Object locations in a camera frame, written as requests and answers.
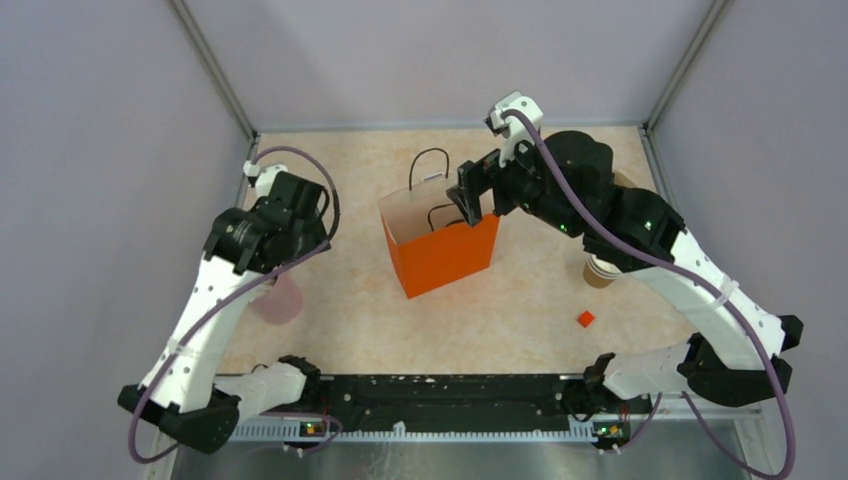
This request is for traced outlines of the orange paper bag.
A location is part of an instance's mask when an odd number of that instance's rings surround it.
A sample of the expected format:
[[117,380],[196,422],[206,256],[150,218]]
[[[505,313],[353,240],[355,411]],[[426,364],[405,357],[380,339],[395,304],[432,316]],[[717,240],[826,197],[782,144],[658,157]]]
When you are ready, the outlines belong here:
[[420,151],[408,170],[407,185],[378,200],[389,256],[400,286],[412,299],[490,266],[500,218],[492,213],[492,195],[482,196],[483,219],[469,227],[446,190],[456,184],[456,170],[447,165],[446,178],[425,183],[413,180],[418,160],[432,152],[449,160],[440,147]]

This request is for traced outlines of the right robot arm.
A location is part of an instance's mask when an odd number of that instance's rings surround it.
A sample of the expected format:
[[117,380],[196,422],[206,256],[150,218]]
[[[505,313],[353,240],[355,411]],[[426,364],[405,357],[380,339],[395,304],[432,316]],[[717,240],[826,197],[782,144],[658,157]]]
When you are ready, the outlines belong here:
[[[497,152],[459,166],[446,194],[465,221],[514,210],[580,238],[593,258],[657,292],[693,326],[686,341],[649,352],[607,353],[583,374],[589,404],[612,412],[625,400],[659,392],[692,392],[726,407],[785,393],[792,367],[783,353],[803,332],[794,315],[776,316],[753,302],[700,248],[683,218],[658,194],[619,185],[612,149],[579,131],[522,142],[517,157]],[[494,203],[481,203],[491,193]]]

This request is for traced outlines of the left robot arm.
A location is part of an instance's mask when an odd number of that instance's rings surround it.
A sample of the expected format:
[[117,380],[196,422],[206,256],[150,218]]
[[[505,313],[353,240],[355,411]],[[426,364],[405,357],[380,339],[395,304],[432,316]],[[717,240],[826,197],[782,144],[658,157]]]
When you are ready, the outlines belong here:
[[284,357],[255,373],[216,379],[231,336],[260,285],[329,249],[321,184],[286,170],[260,174],[249,210],[230,208],[212,223],[189,300],[155,366],[123,387],[119,405],[177,444],[211,454],[244,421],[281,405],[308,413],[319,404],[315,366]]

